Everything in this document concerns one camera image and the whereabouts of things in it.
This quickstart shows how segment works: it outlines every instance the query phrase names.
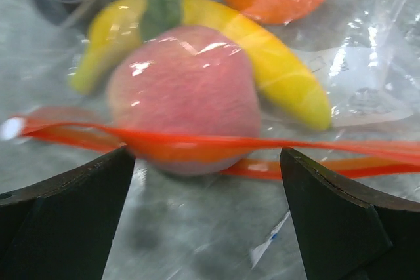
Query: green leaf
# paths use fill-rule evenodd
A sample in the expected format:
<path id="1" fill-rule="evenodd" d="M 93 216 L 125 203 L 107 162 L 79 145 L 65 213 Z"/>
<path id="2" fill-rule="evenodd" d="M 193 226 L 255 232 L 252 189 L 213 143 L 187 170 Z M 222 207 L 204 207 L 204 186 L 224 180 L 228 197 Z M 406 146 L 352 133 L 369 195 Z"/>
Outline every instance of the green leaf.
<path id="1" fill-rule="evenodd" d="M 140 21 L 140 35 L 149 41 L 182 23 L 182 0 L 148 0 Z"/>

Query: banana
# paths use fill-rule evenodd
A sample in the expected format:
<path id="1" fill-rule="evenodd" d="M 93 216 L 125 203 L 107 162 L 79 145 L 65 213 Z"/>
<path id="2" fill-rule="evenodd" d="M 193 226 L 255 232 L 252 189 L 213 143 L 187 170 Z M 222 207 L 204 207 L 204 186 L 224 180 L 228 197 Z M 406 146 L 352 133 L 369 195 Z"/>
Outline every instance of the banana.
<path id="1" fill-rule="evenodd" d="M 117 0 L 93 20 L 89 44 L 70 86 L 89 94 L 107 70 L 141 46 L 139 21 L 147 0 Z M 307 127 L 331 126 L 328 97 L 311 71 L 275 35 L 234 9 L 212 0 L 183 0 L 185 25 L 219 30 L 246 51 L 259 91 Z"/>

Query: gray table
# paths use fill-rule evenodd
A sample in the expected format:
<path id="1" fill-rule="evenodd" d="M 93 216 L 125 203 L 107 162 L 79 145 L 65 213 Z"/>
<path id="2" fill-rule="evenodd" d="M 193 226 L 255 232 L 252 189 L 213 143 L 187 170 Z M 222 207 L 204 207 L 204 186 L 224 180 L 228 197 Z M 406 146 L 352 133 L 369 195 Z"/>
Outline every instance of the gray table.
<path id="1" fill-rule="evenodd" d="M 407 0 L 398 16 L 399 28 L 416 58 L 420 57 L 419 6 L 420 0 Z M 83 51 L 80 34 L 46 22 L 30 0 L 0 0 L 0 12 L 1 120 L 45 104 L 83 104 L 105 112 L 101 96 L 83 100 L 63 89 L 67 74 Z M 285 40 L 293 34 L 285 33 Z M 278 136 L 299 135 L 292 129 L 275 132 Z M 347 156 L 305 152 L 317 159 Z M 0 193 L 72 169 L 96 156 L 89 151 L 33 141 L 0 142 Z M 278 152 L 265 156 L 276 158 Z M 420 201 L 418 174 L 362 182 Z M 250 250 L 266 241 L 286 213 L 281 182 L 217 175 L 189 180 L 170 178 L 139 161 L 104 279 L 306 279 L 290 219 L 251 268 Z"/>

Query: yellow banana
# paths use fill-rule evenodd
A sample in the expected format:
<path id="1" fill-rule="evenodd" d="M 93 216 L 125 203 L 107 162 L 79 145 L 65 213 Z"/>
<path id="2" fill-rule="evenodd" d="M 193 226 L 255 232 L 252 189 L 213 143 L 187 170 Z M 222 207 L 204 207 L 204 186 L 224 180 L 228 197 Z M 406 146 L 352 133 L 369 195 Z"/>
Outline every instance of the yellow banana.
<path id="1" fill-rule="evenodd" d="M 141 46 L 139 20 L 147 0 L 117 0 L 93 20 L 89 45 L 70 85 L 89 94 L 106 71 Z M 219 30 L 246 51 L 257 88 L 306 126 L 322 131 L 331 125 L 331 106 L 311 71 L 276 36 L 254 21 L 212 0 L 183 0 L 183 24 Z"/>

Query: leaf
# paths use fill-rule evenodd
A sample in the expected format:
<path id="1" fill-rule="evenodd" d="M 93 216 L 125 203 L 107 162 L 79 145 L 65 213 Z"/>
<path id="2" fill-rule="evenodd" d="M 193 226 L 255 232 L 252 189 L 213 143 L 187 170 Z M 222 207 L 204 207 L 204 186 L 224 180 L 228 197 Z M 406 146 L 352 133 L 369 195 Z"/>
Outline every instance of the leaf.
<path id="1" fill-rule="evenodd" d="M 182 23 L 182 0 L 148 0 L 146 12 L 140 21 L 143 41 L 156 38 Z"/>

